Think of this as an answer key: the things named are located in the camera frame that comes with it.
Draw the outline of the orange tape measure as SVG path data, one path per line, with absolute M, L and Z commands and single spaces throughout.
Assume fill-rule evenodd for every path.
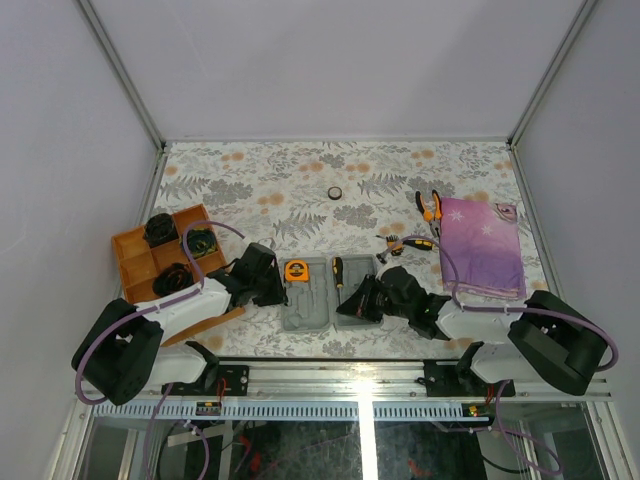
M 284 268 L 284 279 L 286 282 L 302 282 L 307 283 L 310 280 L 310 269 L 308 264 L 303 260 L 290 260 Z

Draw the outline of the grey plastic tool case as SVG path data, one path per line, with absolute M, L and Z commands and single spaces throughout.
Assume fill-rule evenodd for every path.
M 367 330 L 378 328 L 380 323 L 340 315 L 337 307 L 348 299 L 361 284 L 366 275 L 377 273 L 377 264 L 371 255 L 344 255 L 344 288 L 338 301 L 332 271 L 332 260 L 324 256 L 287 258 L 281 266 L 283 286 L 287 301 L 281 306 L 281 324 L 285 332 L 302 334 L 324 332 L 330 328 L 337 330 Z M 284 268 L 290 260 L 303 260 L 310 269 L 307 283 L 289 283 L 284 279 Z

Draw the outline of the screwdriver bit set holder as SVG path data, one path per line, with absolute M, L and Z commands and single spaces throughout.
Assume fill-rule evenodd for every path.
M 386 246 L 390 249 L 389 255 L 398 257 L 404 252 L 404 244 L 397 235 L 377 235 L 377 238 L 385 241 Z

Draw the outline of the small yellow black screwdriver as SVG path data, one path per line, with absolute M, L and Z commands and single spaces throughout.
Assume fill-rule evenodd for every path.
M 403 245 L 406 247 L 415 248 L 422 251 L 431 251 L 433 244 L 431 242 L 422 239 L 408 239 L 403 241 Z

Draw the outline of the small black tape roll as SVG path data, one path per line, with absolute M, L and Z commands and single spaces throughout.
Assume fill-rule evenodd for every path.
M 327 196 L 330 200 L 339 200 L 343 195 L 342 189 L 337 186 L 332 186 L 327 191 Z

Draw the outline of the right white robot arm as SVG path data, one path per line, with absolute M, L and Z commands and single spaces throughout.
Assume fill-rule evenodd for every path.
M 514 307 L 464 305 L 427 292 L 402 267 L 366 275 L 336 311 L 368 323 L 404 318 L 427 339 L 471 340 L 455 378 L 472 395 L 504 380 L 541 379 L 581 396 L 611 348 L 602 330 L 549 292 Z

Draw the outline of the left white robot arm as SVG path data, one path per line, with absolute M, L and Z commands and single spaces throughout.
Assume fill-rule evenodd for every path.
M 280 305 L 285 290 L 276 254 L 252 242 L 229 270 L 213 271 L 162 299 L 109 302 L 76 350 L 75 393 L 88 405 L 119 406 L 145 390 L 210 394 L 220 382 L 219 360 L 192 340 L 167 342 L 203 321 L 253 303 Z

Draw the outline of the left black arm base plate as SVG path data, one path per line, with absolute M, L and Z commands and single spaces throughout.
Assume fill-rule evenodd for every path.
M 202 394 L 216 397 L 242 397 L 248 393 L 250 367 L 248 365 L 221 365 L 204 376 Z

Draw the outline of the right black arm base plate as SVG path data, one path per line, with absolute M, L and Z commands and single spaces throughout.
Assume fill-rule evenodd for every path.
M 490 384 L 457 361 L 424 360 L 423 376 L 426 394 L 434 398 L 487 398 L 497 394 L 501 381 Z

